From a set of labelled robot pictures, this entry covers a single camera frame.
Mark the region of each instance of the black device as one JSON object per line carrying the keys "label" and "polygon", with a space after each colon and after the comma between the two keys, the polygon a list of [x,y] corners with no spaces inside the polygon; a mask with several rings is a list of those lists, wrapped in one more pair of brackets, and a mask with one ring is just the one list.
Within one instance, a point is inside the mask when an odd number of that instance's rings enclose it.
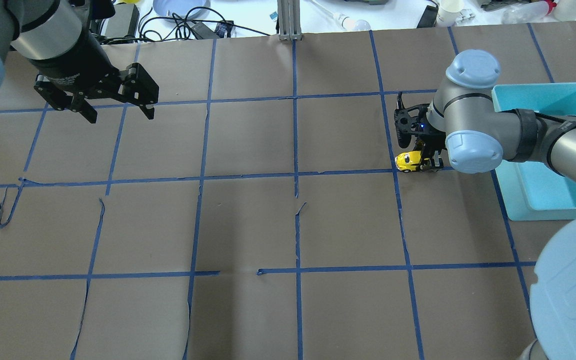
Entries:
{"label": "black device", "polygon": [[197,40],[201,39],[219,39],[220,37],[215,34],[213,30],[210,30],[210,27],[206,26],[203,22],[197,22],[190,27],[190,31],[194,35],[194,38]]}
{"label": "black device", "polygon": [[437,13],[439,13],[438,6],[427,5],[425,10],[423,10],[423,14],[421,15],[421,19],[419,19],[419,23],[416,25],[416,28],[432,28],[435,26],[435,22],[437,21]]}
{"label": "black device", "polygon": [[218,22],[217,27],[214,28],[214,33],[220,38],[229,38],[233,34],[235,22],[227,20],[226,22]]}
{"label": "black device", "polygon": [[446,149],[446,133],[430,125],[426,117],[429,106],[430,104],[419,104],[406,107],[400,92],[397,96],[394,120],[397,145],[405,149],[410,145],[412,137],[416,137],[413,151],[421,151],[422,159],[432,159],[422,166],[421,170],[433,171],[444,167],[440,155],[442,150]]}
{"label": "black device", "polygon": [[139,9],[134,4],[117,4],[114,6],[116,12],[114,16],[108,18],[105,22],[105,32],[103,36],[106,38],[122,38],[129,39],[115,40],[113,44],[128,44],[134,43],[135,30],[137,30],[137,22],[139,21]]}

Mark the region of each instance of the white container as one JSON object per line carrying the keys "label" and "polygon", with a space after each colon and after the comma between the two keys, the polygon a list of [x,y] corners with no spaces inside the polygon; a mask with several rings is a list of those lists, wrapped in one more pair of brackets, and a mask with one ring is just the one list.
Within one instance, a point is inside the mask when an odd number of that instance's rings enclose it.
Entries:
{"label": "white container", "polygon": [[502,24],[525,24],[532,23],[551,13],[554,8],[551,1],[538,1],[529,4],[522,4],[515,9],[505,10],[501,15]]}
{"label": "white container", "polygon": [[552,16],[559,21],[573,21],[576,19],[576,0],[559,0]]}
{"label": "white container", "polygon": [[439,28],[451,27],[463,9],[464,0],[441,0],[436,26]]}

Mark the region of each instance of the paper tear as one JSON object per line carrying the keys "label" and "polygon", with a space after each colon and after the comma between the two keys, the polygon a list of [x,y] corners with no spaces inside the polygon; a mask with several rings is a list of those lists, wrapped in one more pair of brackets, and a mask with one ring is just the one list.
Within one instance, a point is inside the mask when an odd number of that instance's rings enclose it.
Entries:
{"label": "paper tear", "polygon": [[298,217],[298,216],[301,214],[302,209],[304,209],[304,207],[306,206],[306,204],[308,204],[308,202],[302,203],[302,205],[301,205],[301,207],[299,208],[299,210],[297,210],[297,214],[295,214],[294,216]]}
{"label": "paper tear", "polygon": [[6,197],[8,196],[8,189],[12,186],[7,186],[6,190],[4,191],[4,197],[1,199],[0,202],[0,229],[6,228],[10,221],[12,221],[12,216],[15,213],[15,209],[17,208],[17,203],[19,202],[19,197],[21,196],[21,191],[24,189],[24,185],[27,182],[27,178],[20,177],[20,184],[19,186],[15,186],[17,188],[16,196],[14,197],[14,202],[12,203],[12,207],[10,208],[10,214],[8,214],[6,221],[2,222],[3,213],[4,213],[4,203],[6,203]]}
{"label": "paper tear", "polygon": [[[99,224],[98,227],[101,227],[101,224],[104,221],[104,214],[106,213],[106,205],[104,204],[104,201],[99,198],[99,204],[101,205],[101,211],[99,212]],[[95,243],[99,240],[98,236],[99,233],[95,236]],[[75,344],[72,347],[72,351],[70,352],[70,360],[74,360],[75,359],[75,355],[77,354],[77,346],[79,346],[80,343],[80,337],[82,336],[82,328],[84,326],[84,316],[86,315],[86,307],[88,305],[88,294],[90,291],[90,276],[92,275],[92,270],[93,270],[93,265],[94,265],[94,255],[95,255],[96,250],[93,250],[93,255],[91,255],[91,264],[90,267],[88,268],[88,277],[86,279],[86,296],[84,297],[84,306],[83,309],[81,310],[81,319],[79,320],[79,329],[77,331],[77,338],[75,338]]]}

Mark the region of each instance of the black cable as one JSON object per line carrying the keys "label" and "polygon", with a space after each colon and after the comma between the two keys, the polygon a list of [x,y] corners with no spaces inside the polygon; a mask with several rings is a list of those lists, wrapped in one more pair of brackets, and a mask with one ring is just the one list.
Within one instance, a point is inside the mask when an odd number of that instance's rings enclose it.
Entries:
{"label": "black cable", "polygon": [[131,38],[130,36],[126,36],[123,38],[106,38],[102,45],[112,45],[112,43],[117,43],[119,41],[144,41],[146,43],[158,43],[157,40],[153,40],[150,38]]}
{"label": "black cable", "polygon": [[556,117],[556,116],[550,116],[547,114],[542,114],[541,112],[535,112],[535,116],[540,117],[542,119],[546,119],[546,120],[550,120],[550,121],[554,121],[555,123],[566,123],[566,119],[564,118],[560,118],[560,117]]}
{"label": "black cable", "polygon": [[[206,9],[209,10],[211,12],[214,12],[215,14],[217,14],[217,16],[219,16],[222,20],[188,20],[188,16],[190,15],[190,13],[192,13],[195,10],[199,10],[199,9]],[[175,23],[175,26],[173,28],[173,32],[175,32],[176,35],[176,39],[170,39],[170,40],[188,40],[190,39],[190,22],[192,23],[199,23],[199,22],[203,22],[203,23],[222,23],[225,25],[231,25],[234,28],[240,28],[243,30],[248,30],[249,32],[254,32],[256,34],[261,34],[261,35],[265,35],[265,36],[270,36],[270,34],[267,34],[263,31],[259,31],[259,30],[255,30],[255,29],[251,29],[250,27],[246,27],[246,26],[242,26],[242,25],[236,25],[233,23],[229,23],[226,21],[226,18],[224,18],[224,16],[222,16],[221,13],[219,13],[217,10],[211,9],[210,7],[206,7],[206,6],[195,6],[192,9],[190,9],[185,17],[180,16],[179,14],[173,13],[172,16],[153,16],[149,19],[147,19],[146,21],[141,22],[140,24],[138,24],[137,26],[137,30],[139,32],[139,37],[146,37],[146,33],[148,31],[144,31],[144,29],[146,28],[146,25],[148,25],[148,23],[150,23],[153,20],[157,20],[157,19],[166,19],[166,20],[172,20]],[[168,37],[169,35],[166,36],[162,36],[159,32],[152,30],[151,32],[154,32],[155,34],[157,34],[157,36],[160,38],[160,41],[167,41],[169,40]]]}
{"label": "black cable", "polygon": [[[217,21],[217,20],[194,20],[194,21],[198,21],[198,22],[202,22],[202,23],[222,23],[222,24],[224,23],[224,22],[222,22],[222,21]],[[267,37],[270,36],[270,34],[267,34],[267,33],[263,32],[263,31],[251,29],[251,28],[249,28],[249,27],[245,27],[245,26],[241,26],[241,25],[237,25],[237,24],[235,24],[235,23],[227,22],[226,25],[231,25],[232,27],[235,27],[235,28],[240,28],[240,29],[244,29],[244,30],[249,30],[249,32],[254,32],[254,33],[257,33],[257,34],[265,35],[265,36],[267,36]]]}
{"label": "black cable", "polygon": [[215,9],[211,9],[210,7],[207,6],[195,6],[192,9],[188,10],[187,13],[185,13],[185,19],[188,20],[188,17],[190,16],[190,13],[192,13],[194,10],[199,10],[199,9],[205,9],[205,10],[210,10],[211,12],[214,12],[215,14],[217,14],[217,16],[219,16],[221,18],[221,20],[223,20],[224,22],[226,22],[226,18],[220,14],[219,12],[217,12],[217,10]]}
{"label": "black cable", "polygon": [[139,19],[139,22],[137,23],[137,29],[139,29],[139,28],[142,27],[142,22],[144,22],[144,19],[148,18],[148,16],[149,16],[152,12],[153,12],[153,7],[151,6],[151,7],[150,7],[150,10],[148,10],[148,12]]}

